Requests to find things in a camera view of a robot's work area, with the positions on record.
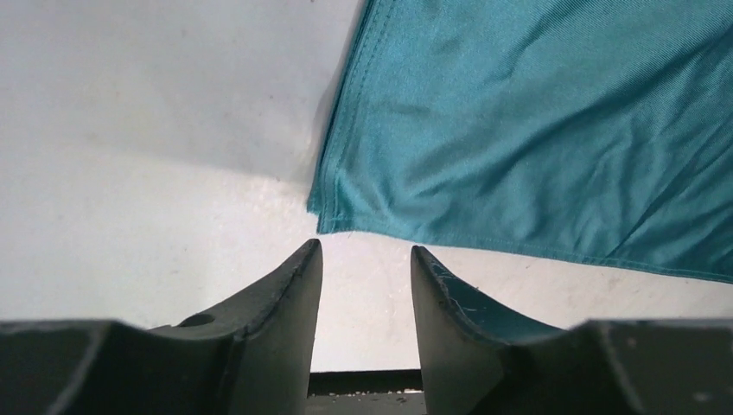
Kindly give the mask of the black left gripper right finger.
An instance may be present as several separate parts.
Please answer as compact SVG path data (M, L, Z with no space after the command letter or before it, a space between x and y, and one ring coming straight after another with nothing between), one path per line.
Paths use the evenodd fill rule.
M430 414L729 414L730 319L539 322L411 250Z

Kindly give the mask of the teal cloth napkin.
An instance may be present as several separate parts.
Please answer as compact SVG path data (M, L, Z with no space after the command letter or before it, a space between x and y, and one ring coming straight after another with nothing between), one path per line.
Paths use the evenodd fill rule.
M730 283L729 1L366 1L320 234Z

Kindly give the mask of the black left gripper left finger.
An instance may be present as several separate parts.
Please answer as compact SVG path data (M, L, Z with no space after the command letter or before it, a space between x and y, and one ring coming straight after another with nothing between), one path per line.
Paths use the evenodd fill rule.
M4 414L301 414L322 291L310 239L278 268L181 323L1 325Z

